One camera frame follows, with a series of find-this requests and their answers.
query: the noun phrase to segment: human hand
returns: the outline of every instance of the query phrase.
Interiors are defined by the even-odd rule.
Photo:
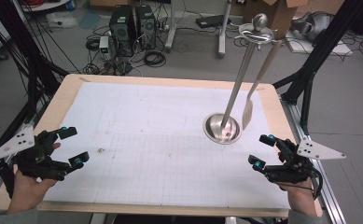
[[[53,144],[53,148],[60,147],[60,143]],[[48,189],[56,184],[57,180],[43,179],[37,182],[36,178],[25,176],[21,171],[15,174],[15,187],[10,201],[8,214],[25,212],[33,209],[44,199]]]
[[[312,194],[312,179],[310,177],[306,181],[297,184],[282,182],[276,184],[287,191],[289,206],[292,210],[311,217],[317,217]]]

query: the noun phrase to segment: floor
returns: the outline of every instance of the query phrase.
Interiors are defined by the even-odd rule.
[[[92,34],[91,24],[81,24],[88,14],[99,14],[94,28],[108,24],[103,11],[90,11],[84,7],[72,12],[79,24],[74,28],[54,29],[50,33],[64,52],[80,69],[86,65],[88,51],[86,36]],[[187,15],[179,25],[197,28],[195,15]],[[67,71],[75,71],[56,46],[48,38],[53,61]],[[358,49],[358,43],[349,45]],[[252,82],[269,52],[269,46],[254,52],[244,81]],[[245,47],[237,47],[232,38],[226,40],[226,56],[216,56],[216,34],[178,30],[175,45],[165,53],[166,65],[160,68],[142,66],[133,69],[132,77],[168,77],[205,80],[234,81],[241,64]],[[274,83],[300,69],[307,54],[291,53],[284,45],[274,60],[265,83]],[[287,86],[278,89],[286,91]],[[0,60],[0,136],[26,102],[25,90],[16,66],[11,59]],[[363,53],[355,50],[344,61],[330,56],[314,79],[309,131],[314,141],[347,154],[341,161],[323,161],[330,185],[347,223],[363,223]],[[39,223],[89,223],[91,214],[40,213]]]

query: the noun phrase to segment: desk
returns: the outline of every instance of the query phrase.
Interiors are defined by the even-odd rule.
[[[232,89],[232,82],[187,80],[149,77],[99,77],[89,75],[69,75],[63,81],[55,94],[48,109],[35,128],[35,134],[43,130],[58,129],[65,114],[73,103],[79,87],[84,82],[104,82],[134,85],[195,87],[210,89]],[[244,83],[242,90],[249,90],[250,83]],[[271,133],[280,138],[293,140],[293,134],[286,120],[286,115],[272,85],[259,84],[257,88],[265,116]],[[0,188],[0,210],[7,209],[9,198],[4,186]],[[160,215],[188,215],[188,216],[221,216],[221,217],[286,217],[286,209],[258,209],[258,208],[213,208],[188,206],[157,206],[157,205],[128,205],[105,203],[56,203],[43,202],[38,207],[42,211],[69,211],[90,213],[117,214],[160,214]]]

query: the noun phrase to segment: gray fabric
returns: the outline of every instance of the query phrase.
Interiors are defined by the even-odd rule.
[[[22,223],[22,224],[36,224],[38,223],[38,212],[36,208],[27,212],[7,215],[6,213],[0,214],[0,224],[8,223]]]
[[[302,213],[289,210],[288,212],[288,224],[322,224],[321,217],[309,217]]]

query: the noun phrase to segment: wooden table frame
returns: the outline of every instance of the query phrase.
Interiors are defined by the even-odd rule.
[[[84,82],[104,82],[134,85],[156,85],[211,89],[232,89],[233,82],[170,79],[151,77],[107,77],[92,75],[68,75],[56,92],[43,117],[35,127],[35,134],[44,130],[59,129],[68,109],[74,102],[80,86]],[[249,90],[251,83],[243,83],[241,90]],[[257,87],[271,134],[282,139],[294,141],[293,132],[286,119],[278,95],[270,84],[259,84]],[[0,188],[0,210],[6,210],[10,199],[4,185]],[[321,216],[320,204],[316,201],[317,213]],[[60,203],[42,202],[40,211],[148,214],[172,216],[210,216],[210,217],[287,217],[286,209],[251,209],[251,208],[214,208],[196,206],[158,206],[128,205],[108,203]]]

